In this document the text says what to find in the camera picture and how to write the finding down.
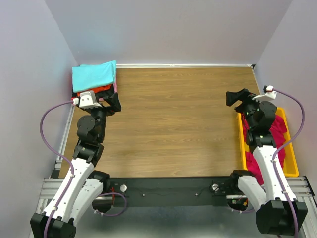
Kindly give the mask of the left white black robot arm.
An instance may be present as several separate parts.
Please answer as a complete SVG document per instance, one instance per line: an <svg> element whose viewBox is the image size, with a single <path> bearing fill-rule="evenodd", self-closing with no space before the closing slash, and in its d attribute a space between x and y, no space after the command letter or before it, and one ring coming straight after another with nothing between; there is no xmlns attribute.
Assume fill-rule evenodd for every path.
<svg viewBox="0 0 317 238"><path fill-rule="evenodd" d="M69 170L51 202L42 213L34 213L30 220L33 236L36 238L73 238L76 225L88 207L97 197L108 197L111 205L116 197L127 200L114 191L107 173L96 171L104 147L106 118L121 111L118 93L103 97L107 106L102 105L93 91L80 93L70 103L87 111L77 122L78 142Z"/></svg>

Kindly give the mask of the red t shirt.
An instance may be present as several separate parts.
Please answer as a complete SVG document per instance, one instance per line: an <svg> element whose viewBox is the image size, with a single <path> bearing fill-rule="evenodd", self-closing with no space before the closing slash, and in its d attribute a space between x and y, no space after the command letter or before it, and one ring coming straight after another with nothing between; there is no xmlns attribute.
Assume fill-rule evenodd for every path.
<svg viewBox="0 0 317 238"><path fill-rule="evenodd" d="M246 121L245 117L241 115L241 122L243 127L243 140L247 142L247 129L249 129L248 122ZM264 145L272 145L275 149L280 148L284 142L286 141L284 137L284 133L288 130L286 128L286 124L284 119L278 115L275 116L275 120L269 129L267 135L264 135ZM249 170L256 178L259 185L263 185L264 181L262 178L262 174L260 168L256 162L251 151L245 150L245 157L246 157L246 170Z"/></svg>

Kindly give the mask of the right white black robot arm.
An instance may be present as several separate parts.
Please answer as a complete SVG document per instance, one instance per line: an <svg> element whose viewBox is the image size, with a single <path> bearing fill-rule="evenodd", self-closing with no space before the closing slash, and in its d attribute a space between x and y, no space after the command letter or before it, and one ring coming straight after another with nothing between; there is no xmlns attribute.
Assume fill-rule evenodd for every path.
<svg viewBox="0 0 317 238"><path fill-rule="evenodd" d="M246 143L255 158L264 186L260 186L250 171L235 170L231 187L244 193L256 213L256 225L261 234L298 237L308 213L305 202L298 201L283 172L271 126L277 107L272 103L278 90L266 86L264 93L255 95L247 89L226 92L226 105L237 101L235 111L247 122Z"/></svg>

